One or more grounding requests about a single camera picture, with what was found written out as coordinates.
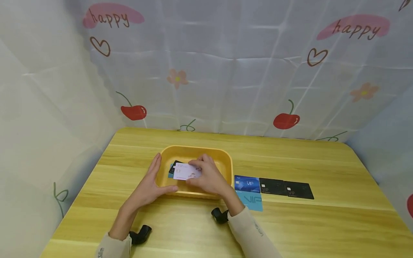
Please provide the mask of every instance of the card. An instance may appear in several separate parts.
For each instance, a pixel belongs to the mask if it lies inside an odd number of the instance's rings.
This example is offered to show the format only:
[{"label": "card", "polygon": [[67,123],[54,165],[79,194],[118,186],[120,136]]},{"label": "card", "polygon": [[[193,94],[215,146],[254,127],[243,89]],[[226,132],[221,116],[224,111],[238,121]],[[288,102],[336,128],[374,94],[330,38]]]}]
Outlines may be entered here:
[{"label": "card", "polygon": [[262,211],[262,199],[260,193],[236,191],[242,203],[252,211]]},{"label": "card", "polygon": [[288,195],[283,180],[260,178],[259,184],[263,194]]},{"label": "card", "polygon": [[168,172],[168,178],[173,178],[173,173],[175,172],[174,166],[176,163],[182,163],[182,162],[175,160],[175,162],[171,164],[171,167],[169,168],[169,172]]},{"label": "card", "polygon": [[175,163],[175,171],[173,173],[173,178],[177,180],[187,180],[188,178],[198,178],[201,176],[201,168],[192,166],[187,163]]},{"label": "card", "polygon": [[244,192],[253,192],[253,193],[259,193],[260,192],[259,179],[258,178],[246,177],[246,176],[243,176],[243,175],[235,175],[234,179],[235,179],[234,180],[235,181],[235,185],[234,185],[235,190],[244,191]]},{"label": "card", "polygon": [[314,200],[309,184],[290,181],[284,181],[284,184],[287,189],[288,196]]}]

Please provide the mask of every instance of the white card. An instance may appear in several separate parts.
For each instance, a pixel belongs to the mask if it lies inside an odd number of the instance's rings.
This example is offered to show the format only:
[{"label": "white card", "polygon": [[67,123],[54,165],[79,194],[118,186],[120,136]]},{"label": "white card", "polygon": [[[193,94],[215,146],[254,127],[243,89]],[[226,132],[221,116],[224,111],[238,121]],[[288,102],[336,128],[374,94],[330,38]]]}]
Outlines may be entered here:
[{"label": "white card", "polygon": [[188,178],[198,178],[201,176],[201,168],[197,168],[187,163],[176,163],[173,178],[177,180],[187,180]]}]

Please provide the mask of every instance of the hand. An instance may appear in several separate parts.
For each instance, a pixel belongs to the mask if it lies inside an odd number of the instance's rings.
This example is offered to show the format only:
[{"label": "hand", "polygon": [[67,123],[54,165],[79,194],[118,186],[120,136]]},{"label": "hand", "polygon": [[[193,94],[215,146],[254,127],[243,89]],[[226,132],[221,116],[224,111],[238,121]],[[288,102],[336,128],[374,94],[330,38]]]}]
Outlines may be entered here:
[{"label": "hand", "polygon": [[226,191],[232,189],[210,156],[203,154],[197,160],[191,160],[188,164],[202,168],[202,174],[199,178],[186,180],[188,185],[199,187],[208,193],[218,194],[220,196],[223,196]]},{"label": "hand", "polygon": [[131,196],[126,200],[124,205],[131,207],[132,209],[138,209],[142,206],[148,205],[156,200],[161,195],[176,192],[178,187],[176,185],[169,185],[165,187],[158,187],[155,183],[156,175],[161,166],[162,157],[158,153],[152,160],[146,175],[142,181],[133,191]]}]

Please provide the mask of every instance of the tray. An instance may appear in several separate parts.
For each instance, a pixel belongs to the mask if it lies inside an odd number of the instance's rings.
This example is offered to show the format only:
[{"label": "tray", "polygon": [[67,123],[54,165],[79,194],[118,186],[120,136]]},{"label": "tray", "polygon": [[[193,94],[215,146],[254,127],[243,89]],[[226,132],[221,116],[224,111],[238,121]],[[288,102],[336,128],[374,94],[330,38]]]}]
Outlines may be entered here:
[{"label": "tray", "polygon": [[186,182],[184,180],[175,180],[173,178],[168,178],[170,166],[172,163],[174,163],[175,160],[187,163],[190,160],[197,159],[204,153],[214,159],[216,166],[218,167],[224,178],[227,180],[227,183],[234,187],[233,162],[231,156],[226,151],[221,149],[180,145],[172,145],[166,147],[161,152],[162,162],[155,180],[156,184],[159,187],[177,185],[178,191],[171,193],[171,195],[205,199],[220,199],[220,197],[216,194],[206,193],[198,187],[191,187],[186,185]]}]

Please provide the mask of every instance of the black clamp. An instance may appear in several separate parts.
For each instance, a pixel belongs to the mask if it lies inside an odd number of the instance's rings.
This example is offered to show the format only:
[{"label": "black clamp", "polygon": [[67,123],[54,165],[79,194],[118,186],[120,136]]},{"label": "black clamp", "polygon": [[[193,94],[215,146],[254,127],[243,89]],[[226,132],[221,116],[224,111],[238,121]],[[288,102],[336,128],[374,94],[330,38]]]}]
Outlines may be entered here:
[{"label": "black clamp", "polygon": [[221,210],[217,207],[211,211],[211,214],[218,224],[224,224],[228,222],[228,210],[221,213]]},{"label": "black clamp", "polygon": [[132,239],[132,245],[135,246],[135,245],[145,243],[146,240],[148,240],[151,232],[152,232],[152,228],[147,225],[143,225],[139,233],[129,231],[129,235],[131,236],[131,239]]}]

